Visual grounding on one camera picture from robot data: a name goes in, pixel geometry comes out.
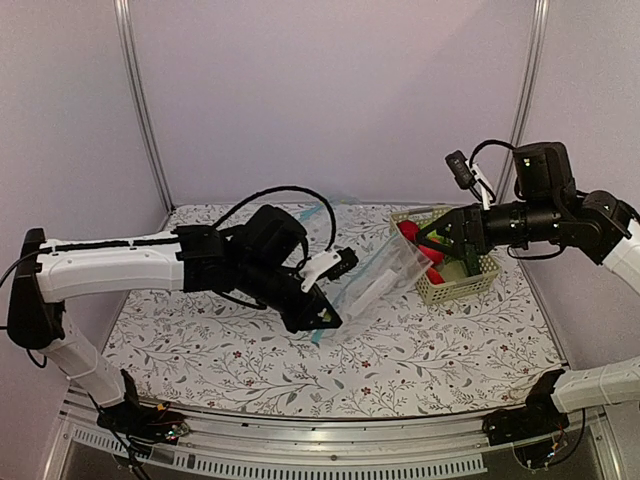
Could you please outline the clear zip bag blue zipper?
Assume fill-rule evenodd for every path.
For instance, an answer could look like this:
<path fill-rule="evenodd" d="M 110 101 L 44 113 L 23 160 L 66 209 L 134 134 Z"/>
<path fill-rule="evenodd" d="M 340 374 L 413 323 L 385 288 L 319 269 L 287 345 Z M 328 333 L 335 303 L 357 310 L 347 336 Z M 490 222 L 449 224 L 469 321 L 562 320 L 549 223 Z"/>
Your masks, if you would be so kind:
<path fill-rule="evenodd" d="M 311 334 L 314 345 L 335 345 L 365 333 L 432 265 L 431 259 L 397 233 L 359 258 L 354 270 L 326 286 L 327 298 L 342 325 L 314 331 Z"/>

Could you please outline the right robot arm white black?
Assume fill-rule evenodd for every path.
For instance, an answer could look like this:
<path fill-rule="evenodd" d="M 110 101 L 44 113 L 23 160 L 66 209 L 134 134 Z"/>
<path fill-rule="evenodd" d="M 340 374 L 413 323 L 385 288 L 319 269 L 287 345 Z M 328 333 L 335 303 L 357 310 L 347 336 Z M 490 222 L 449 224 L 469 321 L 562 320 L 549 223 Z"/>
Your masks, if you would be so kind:
<path fill-rule="evenodd" d="M 453 208 L 422 228 L 416 244 L 469 263 L 498 246 L 526 249 L 547 242 L 560 252 L 575 248 L 632 290 L 639 288 L 639 214 L 604 190 L 577 189 L 561 142 L 514 146 L 489 139 L 477 151 L 510 151 L 516 171 L 515 201 Z M 527 395 L 517 427 L 537 436 L 556 415 L 639 398 L 639 360 L 632 358 L 584 370 L 545 373 Z"/>

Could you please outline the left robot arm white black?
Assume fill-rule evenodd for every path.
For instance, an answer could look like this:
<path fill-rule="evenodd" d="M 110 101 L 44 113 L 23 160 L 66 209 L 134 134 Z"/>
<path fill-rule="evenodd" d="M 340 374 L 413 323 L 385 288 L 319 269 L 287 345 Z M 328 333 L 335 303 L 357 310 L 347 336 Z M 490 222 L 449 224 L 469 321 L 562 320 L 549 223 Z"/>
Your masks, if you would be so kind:
<path fill-rule="evenodd" d="M 280 208 L 263 205 L 245 224 L 224 225 L 252 201 L 281 192 L 307 194 L 325 206 L 330 235 L 315 256 L 308 253 L 304 228 Z M 4 329 L 14 344 L 40 352 L 99 406 L 110 408 L 111 419 L 126 433 L 138 434 L 149 415 L 134 399 L 134 382 L 66 318 L 66 300 L 129 290 L 210 291 L 229 299 L 238 290 L 251 297 L 248 308 L 278 311 L 292 333 L 337 328 L 342 321 L 316 284 L 337 275 L 342 258 L 333 248 L 336 237 L 329 200 L 294 185 L 254 193 L 211 224 L 142 237 L 72 242 L 47 239 L 43 230 L 32 229 L 1 276 L 10 287 Z"/>

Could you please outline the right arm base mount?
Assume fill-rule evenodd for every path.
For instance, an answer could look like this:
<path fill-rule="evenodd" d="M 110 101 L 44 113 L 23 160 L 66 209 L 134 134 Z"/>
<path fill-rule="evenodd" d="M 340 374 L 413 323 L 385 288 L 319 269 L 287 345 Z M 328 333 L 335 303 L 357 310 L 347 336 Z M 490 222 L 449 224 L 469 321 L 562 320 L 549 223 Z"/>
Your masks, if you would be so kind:
<path fill-rule="evenodd" d="M 545 372 L 527 394 L 523 406 L 498 409 L 485 415 L 482 431 L 489 444 L 495 446 L 545 436 L 542 442 L 516 447 L 514 456 L 528 469 L 548 467 L 570 425 L 568 414 L 560 412 L 551 399 L 555 383 L 564 372 L 564 369 Z"/>

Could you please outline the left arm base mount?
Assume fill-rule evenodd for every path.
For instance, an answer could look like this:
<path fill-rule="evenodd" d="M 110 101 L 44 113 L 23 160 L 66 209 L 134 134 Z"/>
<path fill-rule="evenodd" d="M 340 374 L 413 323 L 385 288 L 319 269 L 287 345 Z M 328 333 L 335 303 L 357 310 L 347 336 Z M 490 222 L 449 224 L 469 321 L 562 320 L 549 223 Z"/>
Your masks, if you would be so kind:
<path fill-rule="evenodd" d="M 186 417 L 171 410 L 169 402 L 155 407 L 142 405 L 133 378 L 124 369 L 121 375 L 125 387 L 123 399 L 114 406 L 99 407 L 97 424 L 100 427 L 150 444 L 175 445 L 190 432 Z"/>

